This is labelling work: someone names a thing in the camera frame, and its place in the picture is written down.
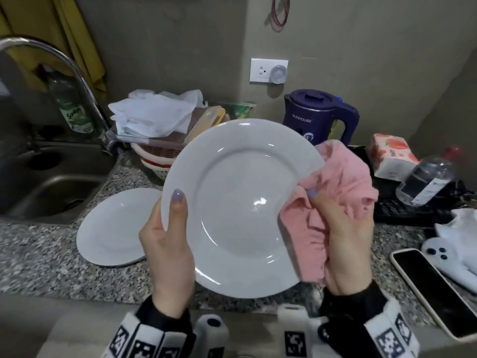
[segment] faucet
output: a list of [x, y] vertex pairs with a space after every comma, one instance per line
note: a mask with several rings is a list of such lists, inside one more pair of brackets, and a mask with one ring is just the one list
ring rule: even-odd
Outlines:
[[110, 155], [118, 154], [118, 149], [120, 148], [119, 143], [116, 141], [115, 138], [113, 138], [114, 133], [109, 130], [111, 126], [109, 125], [107, 117], [104, 115], [103, 111], [99, 107], [98, 101], [96, 100], [96, 97], [94, 96], [88, 83], [86, 82], [86, 79], [83, 77], [83, 73], [78, 67], [78, 65], [65, 53], [59, 51], [56, 47], [41, 39], [22, 35], [10, 35], [0, 38], [0, 52], [12, 46], [18, 45], [33, 46], [48, 51], [69, 66], [69, 68], [73, 72], [73, 76], [75, 77], [76, 82], [80, 86], [83, 96], [86, 98], [87, 102], [91, 107], [94, 119], [96, 120], [98, 126], [102, 129], [99, 139], [103, 145], [104, 150]]

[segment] pink cloth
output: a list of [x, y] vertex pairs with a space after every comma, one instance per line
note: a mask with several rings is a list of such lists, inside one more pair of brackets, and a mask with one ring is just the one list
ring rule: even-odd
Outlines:
[[315, 187], [318, 193], [325, 191], [352, 219], [361, 219], [378, 198], [368, 166], [343, 143], [329, 140], [316, 149], [325, 160], [325, 166], [299, 181], [280, 211], [305, 282], [319, 282], [324, 278], [329, 238], [329, 231], [310, 204], [306, 190]]

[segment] plate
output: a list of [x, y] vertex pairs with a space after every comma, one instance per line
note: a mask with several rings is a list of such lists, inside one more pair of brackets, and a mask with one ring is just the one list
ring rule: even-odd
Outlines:
[[232, 120], [194, 138], [172, 164], [161, 212], [167, 228], [172, 192], [186, 194], [196, 281], [236, 298], [298, 283], [278, 213], [298, 180], [323, 166], [305, 138], [263, 119]]
[[84, 218], [76, 235], [81, 256], [102, 266], [120, 266], [144, 258], [139, 231], [161, 197], [154, 188], [134, 188], [108, 197]]

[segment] granite countertop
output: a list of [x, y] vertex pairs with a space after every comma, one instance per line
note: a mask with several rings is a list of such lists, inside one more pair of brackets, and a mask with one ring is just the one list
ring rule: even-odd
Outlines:
[[[76, 231], [84, 216], [99, 202], [117, 192], [136, 187], [160, 188], [161, 181], [144, 168], [137, 156], [120, 159], [114, 174], [94, 198], [82, 217], [70, 226], [0, 223], [0, 292], [85, 299], [118, 303], [140, 303], [150, 294], [146, 262], [121, 268], [104, 268], [84, 260], [76, 249]], [[374, 231], [372, 265], [379, 286], [394, 295], [404, 314], [415, 325], [433, 324], [432, 318], [390, 265], [392, 251], [419, 247], [421, 228], [378, 224]], [[477, 308], [477, 296], [459, 288]], [[301, 304], [317, 313], [320, 284], [299, 283], [280, 294], [261, 299], [234, 299], [196, 284], [193, 309], [275, 313], [281, 303]]]

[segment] wall outlet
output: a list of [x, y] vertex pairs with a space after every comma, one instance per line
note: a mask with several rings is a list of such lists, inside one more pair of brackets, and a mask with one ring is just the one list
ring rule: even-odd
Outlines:
[[285, 68], [288, 68], [288, 60], [252, 58], [250, 62], [250, 81], [269, 83], [270, 71], [277, 65], [283, 65]]

